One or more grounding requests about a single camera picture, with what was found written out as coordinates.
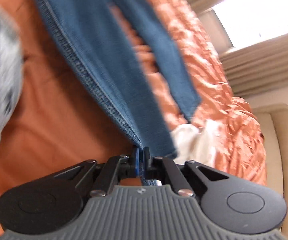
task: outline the triangular cutout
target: triangular cutout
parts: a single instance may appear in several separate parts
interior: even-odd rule
[[[80,173],[81,170],[82,170],[82,166],[77,166],[68,171],[64,171],[60,174],[55,175],[54,178],[72,180],[76,177],[77,174]]]
[[[198,169],[210,180],[210,181],[217,181],[222,179],[228,179],[227,176],[220,174],[216,171],[212,171],[208,168],[199,166]]]

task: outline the round button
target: round button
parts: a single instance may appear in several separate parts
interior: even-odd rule
[[[19,200],[19,207],[26,213],[39,214],[50,209],[56,205],[56,198],[49,193],[31,192],[25,194]]]
[[[228,206],[242,214],[253,214],[260,211],[264,205],[264,199],[251,192],[237,192],[227,199]]]

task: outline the orange bedspread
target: orange bedspread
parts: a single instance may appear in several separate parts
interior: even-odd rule
[[[193,124],[202,127],[207,118],[221,123],[215,167],[265,184],[265,150],[259,124],[249,105],[232,96],[218,56],[196,15],[184,0],[148,1],[177,42],[202,97]],[[0,0],[0,6],[17,23],[24,51],[23,93],[2,133],[0,195],[85,159],[105,162],[113,155],[129,152],[129,141],[58,53],[34,0]],[[134,46],[167,125],[172,130],[186,123],[150,48],[119,10],[112,9]]]

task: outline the blue fabric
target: blue fabric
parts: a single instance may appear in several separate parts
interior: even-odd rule
[[[140,162],[139,173],[140,173],[142,185],[144,185],[144,186],[157,186],[157,182],[155,179],[145,179],[144,164],[142,162]]]
[[[175,148],[135,53],[108,5],[115,3],[152,48],[189,119],[199,104],[179,52],[145,0],[36,0],[46,26],[89,93],[125,134],[152,156]]]

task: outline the ribbed rubber surface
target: ribbed rubber surface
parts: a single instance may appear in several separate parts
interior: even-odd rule
[[[73,223],[37,236],[6,231],[0,240],[282,240],[278,230],[259,235],[226,231],[211,222],[195,199],[181,197],[169,185],[116,186],[106,197],[92,198]]]

